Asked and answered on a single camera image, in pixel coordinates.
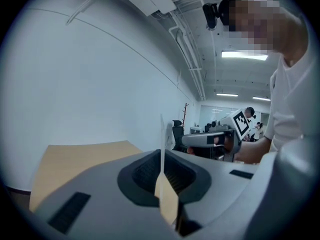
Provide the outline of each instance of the floor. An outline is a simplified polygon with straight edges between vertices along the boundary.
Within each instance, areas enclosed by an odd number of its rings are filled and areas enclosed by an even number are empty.
[[[21,194],[8,190],[13,201],[20,207],[24,209],[29,209],[30,195],[29,194]]]

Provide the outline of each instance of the baseboard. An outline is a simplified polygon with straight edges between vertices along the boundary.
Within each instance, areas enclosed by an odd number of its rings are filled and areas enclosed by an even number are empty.
[[[17,194],[26,195],[26,196],[30,196],[31,195],[31,191],[20,190],[20,189],[16,189],[16,188],[9,187],[9,186],[6,186],[6,188],[9,191],[17,193]]]

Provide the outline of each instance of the person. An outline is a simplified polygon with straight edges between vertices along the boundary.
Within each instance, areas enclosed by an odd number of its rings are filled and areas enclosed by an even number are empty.
[[[319,43],[306,17],[292,14],[275,0],[223,0],[218,13],[222,24],[231,32],[241,32],[255,50],[280,54],[270,78],[270,116],[264,137],[242,142],[234,160],[260,163],[264,154],[278,151],[302,134],[320,134]],[[315,114],[306,116],[307,111]],[[228,138],[224,145],[232,150]],[[192,147],[187,152],[193,154]]]
[[[252,106],[247,107],[244,111],[244,116],[247,119],[248,123],[250,124],[251,123],[250,118],[254,118],[254,119],[256,118],[254,108]],[[250,141],[250,131],[251,130],[249,130],[248,133],[244,136],[243,141],[245,142]]]
[[[253,135],[253,142],[256,142],[260,139],[260,135],[264,134],[264,131],[262,130],[262,127],[264,126],[263,122],[257,122],[254,128],[256,128],[256,131]]]

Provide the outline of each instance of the light wood tabletop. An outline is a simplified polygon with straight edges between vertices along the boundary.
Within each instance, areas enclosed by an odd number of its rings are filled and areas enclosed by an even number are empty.
[[[50,193],[86,169],[141,152],[129,141],[90,145],[49,145],[35,175],[29,209],[34,212]],[[157,197],[160,193],[159,179],[160,177],[155,186]],[[160,210],[165,220],[172,224],[177,217],[178,196],[166,177],[163,179],[163,200]]]

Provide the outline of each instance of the ceiling light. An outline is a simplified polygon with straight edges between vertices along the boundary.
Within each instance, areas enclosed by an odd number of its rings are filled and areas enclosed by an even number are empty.
[[[232,96],[232,97],[238,97],[238,94],[227,94],[227,93],[217,93],[218,96]]]
[[[261,101],[267,101],[267,102],[270,102],[270,101],[271,101],[271,99],[269,99],[269,98],[252,97],[252,99],[261,100]]]
[[[222,51],[222,58],[245,58],[265,61],[268,55],[266,54],[255,54],[246,51]]]

